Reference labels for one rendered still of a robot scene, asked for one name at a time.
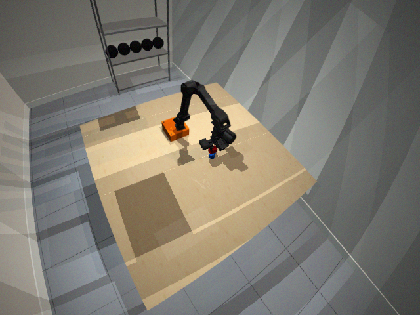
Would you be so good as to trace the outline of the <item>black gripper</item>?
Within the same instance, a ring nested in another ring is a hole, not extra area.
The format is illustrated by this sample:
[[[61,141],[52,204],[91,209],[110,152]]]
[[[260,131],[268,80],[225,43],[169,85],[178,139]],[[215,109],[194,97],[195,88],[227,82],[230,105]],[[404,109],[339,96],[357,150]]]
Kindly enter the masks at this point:
[[[213,143],[215,141],[215,139],[217,138],[221,138],[221,136],[216,136],[213,134],[213,131],[211,131],[212,135],[210,136],[211,139],[207,140],[205,139],[201,139],[199,140],[199,144],[202,147],[203,150],[209,149],[212,151],[212,149],[214,148]]]

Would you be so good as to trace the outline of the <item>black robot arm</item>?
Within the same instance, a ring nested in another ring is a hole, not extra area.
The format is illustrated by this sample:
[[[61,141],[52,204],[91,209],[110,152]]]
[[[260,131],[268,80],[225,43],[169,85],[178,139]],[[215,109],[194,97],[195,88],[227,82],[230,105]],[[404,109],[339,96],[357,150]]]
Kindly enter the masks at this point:
[[[211,119],[213,127],[213,134],[221,136],[214,141],[214,145],[217,146],[219,151],[226,149],[229,144],[233,143],[237,137],[235,132],[231,131],[231,126],[228,114],[219,108],[209,93],[206,91],[205,86],[194,80],[189,80],[181,85],[182,102],[180,106],[180,112],[177,114],[173,121],[177,131],[185,129],[185,122],[190,119],[188,109],[190,106],[191,97],[193,94],[198,95],[204,105],[211,113]],[[226,125],[224,125],[226,123]]]

